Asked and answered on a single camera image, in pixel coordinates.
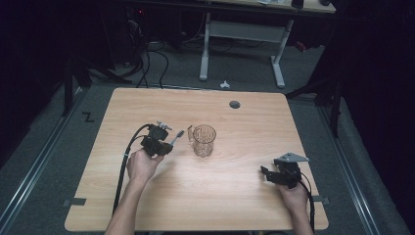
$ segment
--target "round hole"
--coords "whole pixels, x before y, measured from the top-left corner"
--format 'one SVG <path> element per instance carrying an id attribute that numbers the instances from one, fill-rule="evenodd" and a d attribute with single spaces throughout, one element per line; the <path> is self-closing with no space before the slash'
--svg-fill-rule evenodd
<path id="1" fill-rule="evenodd" d="M 231 102 L 229 103 L 229 106 L 230 106 L 232 109 L 239 109 L 239 108 L 241 107 L 241 104 L 240 104 L 238 101 L 231 101 Z"/>

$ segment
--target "human hand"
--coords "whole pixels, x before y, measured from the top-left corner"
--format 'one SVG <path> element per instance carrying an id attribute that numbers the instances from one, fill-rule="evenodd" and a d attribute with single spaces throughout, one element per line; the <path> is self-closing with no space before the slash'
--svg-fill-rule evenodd
<path id="1" fill-rule="evenodd" d="M 127 163 L 130 182 L 147 183 L 153 177 L 157 166 L 163 159 L 164 156 L 150 158 L 143 149 L 132 153 Z"/>
<path id="2" fill-rule="evenodd" d="M 283 195 L 284 204 L 291 213 L 306 213 L 307 193 L 299 183 L 292 189 L 286 185 L 275 185 Z"/>

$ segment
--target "table surface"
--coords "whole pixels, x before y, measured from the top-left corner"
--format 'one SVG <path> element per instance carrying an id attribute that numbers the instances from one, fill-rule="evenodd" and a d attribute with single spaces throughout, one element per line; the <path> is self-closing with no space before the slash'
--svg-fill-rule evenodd
<path id="1" fill-rule="evenodd" d="M 293 11 L 306 11 L 306 12 L 315 12 L 315 13 L 335 13 L 336 8 L 333 4 L 328 6 L 321 5 L 319 0 L 304 0 L 304 4 L 301 10 L 298 10 L 291 6 L 292 0 L 284 0 L 282 3 L 277 1 L 271 1 L 267 5 L 258 3 L 256 0 L 209 0 L 209 2 L 215 3 L 228 3 L 228 4 L 240 4 L 240 5 L 251 5 L 256 7 L 268 7 L 268 8 L 280 8 Z"/>
<path id="2" fill-rule="evenodd" d="M 231 101 L 241 107 L 232 109 Z M 85 204 L 70 207 L 67 230 L 106 229 L 125 148 L 140 126 L 157 120 L 173 128 L 166 142 L 190 125 L 211 125 L 217 136 L 207 158 L 194 154 L 187 133 L 175 142 L 142 195 L 136 230 L 292 229 L 280 193 L 260 172 L 261 165 L 275 169 L 273 159 L 288 152 L 305 156 L 283 94 L 118 88 L 75 194 Z M 140 148 L 137 140 L 131 151 Z M 299 165 L 318 195 L 308 163 Z M 315 228 L 327 228 L 322 204 L 315 207 Z"/>

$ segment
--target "wrist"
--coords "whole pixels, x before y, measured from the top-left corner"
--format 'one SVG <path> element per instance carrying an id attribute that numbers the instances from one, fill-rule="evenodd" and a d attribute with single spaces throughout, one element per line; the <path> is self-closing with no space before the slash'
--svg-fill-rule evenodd
<path id="1" fill-rule="evenodd" d="M 309 222 L 309 218 L 308 218 L 308 214 L 306 210 L 291 211 L 291 216 L 294 220 Z"/>
<path id="2" fill-rule="evenodd" d="M 147 180 L 142 178 L 131 178 L 127 187 L 142 190 L 147 184 Z"/>

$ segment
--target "black cable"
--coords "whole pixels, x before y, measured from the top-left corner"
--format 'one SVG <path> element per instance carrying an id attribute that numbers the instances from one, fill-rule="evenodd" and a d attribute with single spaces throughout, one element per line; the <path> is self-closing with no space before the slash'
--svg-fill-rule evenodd
<path id="1" fill-rule="evenodd" d="M 164 71 L 162 72 L 162 74 L 161 74 L 161 76 L 160 76 L 160 78 L 159 78 L 159 85 L 160 85 L 160 88 L 161 88 L 161 89 L 163 89 L 163 88 L 162 88 L 162 83 L 161 83 L 161 80 L 162 80 L 162 77 L 165 75 L 165 72 L 167 71 L 167 68 L 168 68 L 168 57 L 167 57 L 167 56 L 165 56 L 163 53 L 158 52 L 158 51 L 152 51 L 152 52 L 153 52 L 153 53 L 157 53 L 157 54 L 159 54 L 159 55 L 162 55 L 162 56 L 165 58 L 165 62 L 166 62 L 165 69 L 164 69 Z"/>
<path id="2" fill-rule="evenodd" d="M 147 72 L 149 71 L 149 69 L 150 69 L 150 55 L 149 55 L 149 50 L 146 50 L 146 55 L 147 55 L 147 63 L 148 63 L 148 65 L 147 65 L 147 69 L 146 69 L 146 71 L 143 73 L 143 76 L 141 77 L 141 79 L 138 81 L 138 84 L 137 84 L 137 86 L 135 87 L 135 88 L 138 88 L 140 85 L 141 85 L 141 82 L 143 81 L 143 79 L 146 81 L 146 85 L 147 85 L 147 88 L 149 88 L 149 85 L 148 85 L 148 83 L 147 83 L 147 79 L 146 79 L 146 74 L 147 74 Z"/>
<path id="3" fill-rule="evenodd" d="M 141 130 L 143 130 L 146 127 L 152 127 L 152 124 L 145 124 L 143 126 L 141 126 L 136 132 L 135 134 L 132 136 L 122 159 L 122 165 L 121 165 L 121 170 L 119 171 L 119 178 L 118 178 L 118 185 L 116 186 L 116 193 L 115 193 L 115 199 L 114 199 L 114 207 L 113 207 L 113 214 L 116 210 L 116 208 L 118 207 L 118 201 L 119 201 L 119 196 L 121 194 L 121 189 L 122 189 L 122 181 L 124 179 L 124 174 L 125 174 L 125 167 L 127 166 L 127 161 L 128 161 L 128 156 L 129 156 L 129 152 L 131 150 L 131 145 L 134 143 L 134 141 L 137 139 L 137 135 L 138 133 L 140 133 Z"/>
<path id="4" fill-rule="evenodd" d="M 287 170 L 285 167 L 284 167 L 284 170 L 287 171 L 293 178 L 296 178 L 294 176 L 294 174 L 292 172 L 290 172 L 289 170 Z M 310 184 L 310 181 L 308 180 L 307 176 L 305 176 L 305 174 L 301 173 L 301 175 L 303 175 L 305 177 L 305 179 L 308 182 L 308 186 L 310 188 L 310 190 L 308 190 L 308 188 L 305 186 L 305 184 L 301 180 L 299 181 L 301 186 L 305 189 L 305 192 L 307 193 L 308 201 L 310 202 L 310 226 L 311 226 L 312 232 L 314 233 L 315 207 L 314 207 L 314 199 L 312 198 L 312 194 L 311 194 L 311 184 Z"/>

